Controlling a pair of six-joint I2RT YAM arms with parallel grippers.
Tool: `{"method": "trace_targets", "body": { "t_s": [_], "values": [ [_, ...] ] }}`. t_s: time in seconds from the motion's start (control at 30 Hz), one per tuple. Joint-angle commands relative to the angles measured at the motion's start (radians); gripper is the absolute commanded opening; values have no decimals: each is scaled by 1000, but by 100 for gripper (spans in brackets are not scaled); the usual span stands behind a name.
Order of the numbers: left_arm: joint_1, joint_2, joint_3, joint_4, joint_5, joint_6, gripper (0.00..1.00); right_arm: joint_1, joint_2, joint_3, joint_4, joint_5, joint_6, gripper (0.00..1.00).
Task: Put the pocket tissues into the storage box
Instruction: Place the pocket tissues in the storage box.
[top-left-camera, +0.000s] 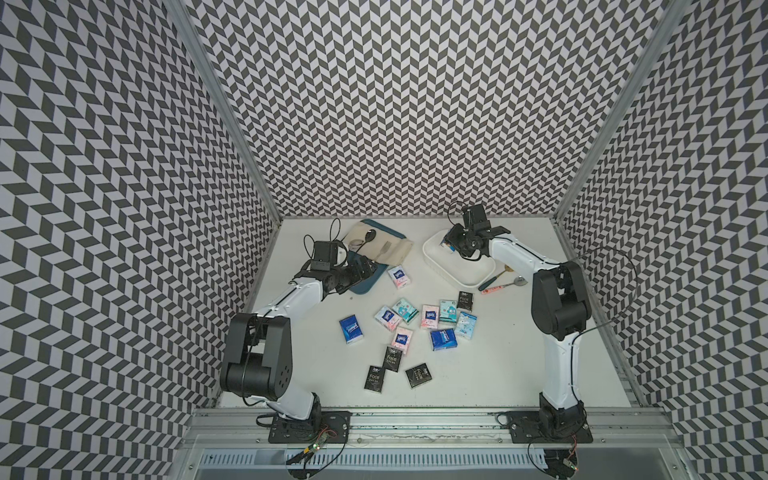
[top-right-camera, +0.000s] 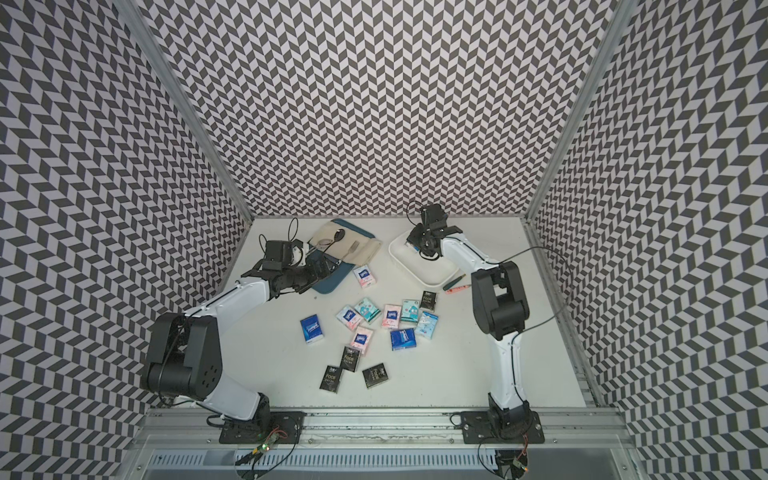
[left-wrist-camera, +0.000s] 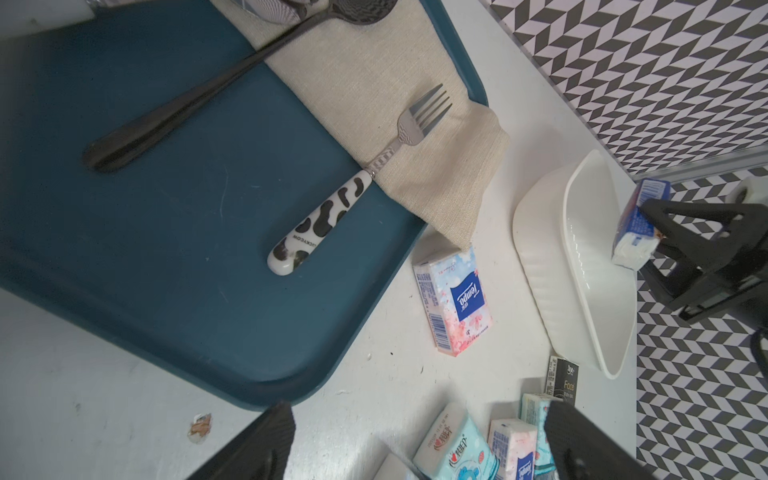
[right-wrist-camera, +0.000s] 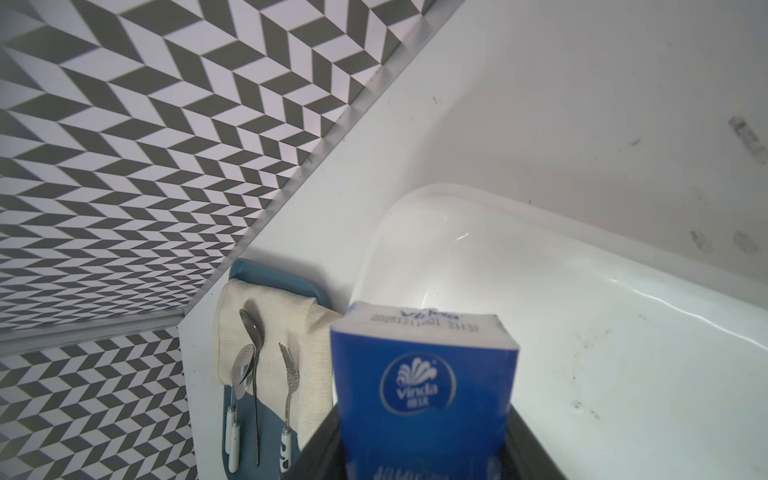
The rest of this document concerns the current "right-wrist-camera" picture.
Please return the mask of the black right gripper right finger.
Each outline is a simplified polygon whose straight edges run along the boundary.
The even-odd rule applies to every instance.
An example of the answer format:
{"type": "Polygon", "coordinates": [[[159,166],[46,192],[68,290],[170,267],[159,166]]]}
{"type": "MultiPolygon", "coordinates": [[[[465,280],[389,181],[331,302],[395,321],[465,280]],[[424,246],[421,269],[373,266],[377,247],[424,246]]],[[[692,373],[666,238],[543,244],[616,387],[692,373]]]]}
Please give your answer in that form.
{"type": "Polygon", "coordinates": [[[565,480],[561,472],[514,406],[505,426],[503,478],[508,480],[565,480]]]}

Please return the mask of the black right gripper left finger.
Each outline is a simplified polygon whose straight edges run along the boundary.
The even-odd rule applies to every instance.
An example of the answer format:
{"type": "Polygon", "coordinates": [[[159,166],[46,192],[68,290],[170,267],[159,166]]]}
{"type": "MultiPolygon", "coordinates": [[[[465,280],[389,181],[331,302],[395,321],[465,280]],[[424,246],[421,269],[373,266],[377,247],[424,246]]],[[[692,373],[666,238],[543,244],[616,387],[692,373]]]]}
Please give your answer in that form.
{"type": "Polygon", "coordinates": [[[312,435],[298,459],[281,476],[288,480],[343,480],[345,452],[338,408],[334,406],[312,435]]]}

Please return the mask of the blue Vinda tissue pack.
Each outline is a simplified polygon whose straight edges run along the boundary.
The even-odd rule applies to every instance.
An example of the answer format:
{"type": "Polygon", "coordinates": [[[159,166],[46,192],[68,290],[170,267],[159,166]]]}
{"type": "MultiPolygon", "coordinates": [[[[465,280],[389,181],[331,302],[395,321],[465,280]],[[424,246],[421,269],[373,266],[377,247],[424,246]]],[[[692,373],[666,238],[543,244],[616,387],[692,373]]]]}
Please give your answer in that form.
{"type": "Polygon", "coordinates": [[[352,303],[330,327],[350,479],[498,479],[520,346],[493,315],[352,303]]]}

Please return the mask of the white storage box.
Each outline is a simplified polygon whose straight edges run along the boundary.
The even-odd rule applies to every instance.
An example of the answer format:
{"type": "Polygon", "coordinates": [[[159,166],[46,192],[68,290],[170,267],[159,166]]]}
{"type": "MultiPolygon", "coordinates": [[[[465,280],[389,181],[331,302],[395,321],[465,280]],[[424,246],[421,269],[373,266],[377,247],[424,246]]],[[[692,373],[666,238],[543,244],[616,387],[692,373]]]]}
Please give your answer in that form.
{"type": "Polygon", "coordinates": [[[767,286],[478,189],[379,223],[352,296],[492,313],[512,402],[570,479],[763,479],[767,286]]]}

